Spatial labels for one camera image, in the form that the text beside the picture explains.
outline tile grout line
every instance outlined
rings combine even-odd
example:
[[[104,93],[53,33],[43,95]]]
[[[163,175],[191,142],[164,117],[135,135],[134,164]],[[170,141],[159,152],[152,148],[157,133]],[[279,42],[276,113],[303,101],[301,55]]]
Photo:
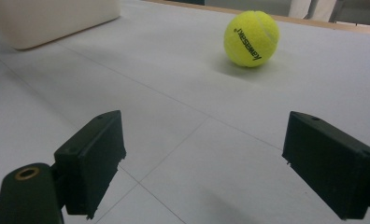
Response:
[[[167,208],[168,211],[170,211],[174,216],[176,216],[181,222],[183,222],[184,224],[186,224],[186,222],[184,220],[182,220],[182,218],[180,218],[173,210],[171,210],[167,205],[165,205],[162,201],[160,201],[154,194],[152,194],[152,192],[150,192],[147,188],[145,188],[145,186],[143,186],[142,184],[139,184],[144,190],[146,190],[150,195],[153,196],[153,198],[155,198],[159,203],[161,203],[165,208]]]
[[[140,184],[139,183],[136,183],[131,189],[129,189],[114,205],[112,205],[112,207],[110,207],[100,218],[98,218],[98,220],[95,222],[95,224],[97,224],[98,222],[100,222],[101,219],[103,219],[119,202],[121,202],[122,199],[124,199],[138,185],[140,185]]]
[[[142,177],[142,179],[138,182],[139,184],[141,184],[141,182],[148,176],[150,175],[150,173],[152,173],[154,170],[156,170],[164,161],[165,159],[167,159],[167,157],[169,157],[174,151],[176,151],[186,140],[188,140],[201,126],[203,126],[206,121],[208,119],[210,119],[211,117],[208,116],[206,117],[202,122],[200,122],[200,124],[193,130],[191,131],[184,139],[182,139],[182,141],[176,146],[174,147],[173,150],[171,150],[169,153],[167,153],[167,155],[155,166],[153,167],[153,169],[151,169],[144,177]]]
[[[261,139],[261,138],[259,138],[259,137],[256,137],[256,136],[254,136],[254,135],[252,135],[252,134],[250,134],[250,133],[247,133],[247,132],[245,132],[245,131],[242,131],[242,130],[240,130],[240,129],[236,128],[235,126],[233,126],[233,125],[230,125],[230,124],[226,123],[226,122],[225,122],[225,121],[223,121],[223,120],[217,119],[217,118],[215,118],[214,116],[211,116],[211,115],[207,114],[206,112],[204,112],[204,111],[202,111],[202,110],[200,110],[200,109],[198,109],[198,108],[196,108],[196,107],[194,107],[194,106],[187,105],[187,104],[185,104],[185,103],[181,102],[180,100],[178,100],[178,99],[176,99],[176,98],[173,98],[173,97],[172,97],[172,96],[170,96],[170,95],[167,95],[166,93],[164,93],[164,92],[162,92],[162,91],[155,90],[155,89],[153,89],[152,87],[148,86],[148,85],[147,85],[147,84],[145,84],[145,83],[142,83],[142,82],[140,82],[140,81],[138,81],[138,80],[136,80],[136,79],[134,79],[134,78],[128,77],[128,76],[124,75],[123,73],[121,73],[121,72],[119,72],[119,71],[116,71],[115,69],[112,69],[112,68],[110,68],[110,67],[108,67],[108,66],[105,66],[104,64],[101,64],[101,63],[99,63],[99,62],[96,62],[95,60],[93,60],[93,59],[91,59],[91,58],[89,58],[89,57],[87,57],[87,56],[85,56],[85,55],[83,55],[83,54],[81,54],[81,53],[77,52],[77,51],[76,51],[76,50],[74,50],[74,49],[68,48],[67,46],[64,46],[64,45],[59,44],[59,43],[57,43],[57,44],[58,44],[58,45],[60,45],[60,46],[62,46],[63,48],[66,48],[66,49],[68,49],[68,50],[70,50],[70,51],[72,51],[72,52],[76,53],[77,55],[79,55],[79,56],[81,56],[81,57],[83,57],[83,58],[85,58],[85,59],[87,59],[87,60],[90,60],[90,61],[92,61],[92,62],[94,62],[94,63],[99,64],[99,65],[100,65],[100,66],[102,66],[102,67],[105,67],[106,69],[108,69],[108,70],[110,70],[110,71],[112,71],[112,72],[114,72],[114,73],[116,73],[116,74],[118,74],[118,75],[120,75],[120,76],[122,76],[122,77],[129,78],[130,80],[132,80],[132,81],[134,81],[134,82],[136,82],[136,83],[138,83],[138,84],[140,84],[140,85],[142,85],[142,86],[144,86],[144,87],[146,87],[146,88],[148,88],[148,89],[150,89],[150,90],[152,90],[152,91],[156,91],[156,92],[160,93],[161,95],[163,95],[163,96],[165,96],[165,97],[168,97],[169,99],[172,99],[172,100],[176,101],[176,102],[177,102],[177,103],[179,103],[179,104],[185,105],[185,106],[189,107],[190,109],[193,109],[193,110],[195,110],[195,111],[197,111],[197,112],[199,112],[199,113],[201,113],[201,114],[203,114],[203,115],[206,115],[206,116],[208,116],[208,117],[210,117],[210,118],[213,118],[213,119],[215,119],[215,120],[217,120],[217,121],[219,121],[219,122],[221,122],[221,123],[223,123],[223,124],[225,124],[225,125],[227,125],[227,126],[229,126],[229,127],[231,127],[231,128],[234,128],[234,129],[236,129],[236,130],[240,131],[241,133],[244,133],[244,134],[246,134],[246,135],[249,135],[250,137],[253,137],[253,138],[255,138],[255,139],[257,139],[257,140],[259,140],[259,141],[261,141],[261,142],[263,142],[263,143],[265,143],[265,144],[267,144],[267,145],[269,145],[270,147],[273,147],[273,148],[275,148],[275,149],[277,149],[277,150],[279,150],[279,151],[282,151],[282,149],[281,149],[281,148],[279,148],[279,147],[277,147],[277,146],[275,146],[275,145],[272,145],[272,144],[270,144],[270,143],[268,143],[268,142],[264,141],[263,139]]]
[[[51,104],[45,97],[43,97],[39,91],[35,90],[27,81],[25,81],[22,77],[20,77],[10,66],[8,66],[4,61],[0,59],[0,63],[2,63],[10,72],[9,76],[16,78],[20,83],[22,83],[34,96],[41,99],[48,107],[52,109],[52,111],[60,116],[60,119],[63,119],[75,129],[77,132],[81,127],[78,127],[76,124],[71,122],[63,113],[61,113],[53,104]]]

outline white box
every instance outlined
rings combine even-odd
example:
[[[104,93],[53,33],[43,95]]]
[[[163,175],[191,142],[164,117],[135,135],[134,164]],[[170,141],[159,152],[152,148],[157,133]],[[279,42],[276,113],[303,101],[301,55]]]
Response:
[[[119,0],[0,0],[0,39],[29,49],[119,16]]]

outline tennis ball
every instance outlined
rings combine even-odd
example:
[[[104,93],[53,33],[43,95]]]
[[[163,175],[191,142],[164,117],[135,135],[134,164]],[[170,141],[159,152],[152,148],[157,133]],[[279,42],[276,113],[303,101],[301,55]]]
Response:
[[[224,35],[224,48],[236,64],[255,67],[276,51],[279,29],[275,20],[261,11],[245,11],[234,17]]]

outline black plastic part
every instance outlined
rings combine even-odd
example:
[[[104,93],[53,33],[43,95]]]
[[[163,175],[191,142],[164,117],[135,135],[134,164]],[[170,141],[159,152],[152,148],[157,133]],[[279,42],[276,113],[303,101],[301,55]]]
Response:
[[[120,111],[92,119],[54,153],[58,175],[67,181],[69,215],[93,218],[125,156]]]
[[[0,192],[0,224],[14,223],[63,223],[47,164],[23,166],[4,178]]]
[[[57,202],[60,208],[65,205],[65,197],[68,194],[68,178],[65,174],[60,175],[57,170],[57,164],[50,167],[51,176],[53,177],[54,187],[56,189]]]
[[[205,5],[205,0],[169,0],[171,2],[180,2],[180,3],[188,3],[188,4],[196,4],[196,5]]]
[[[291,112],[282,156],[340,218],[365,216],[369,146],[322,119]]]

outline screw hole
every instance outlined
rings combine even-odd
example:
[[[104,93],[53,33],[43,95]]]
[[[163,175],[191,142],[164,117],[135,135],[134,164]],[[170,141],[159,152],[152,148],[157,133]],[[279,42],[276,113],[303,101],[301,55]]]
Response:
[[[27,180],[39,174],[39,168],[27,167],[16,173],[15,178],[17,180]]]

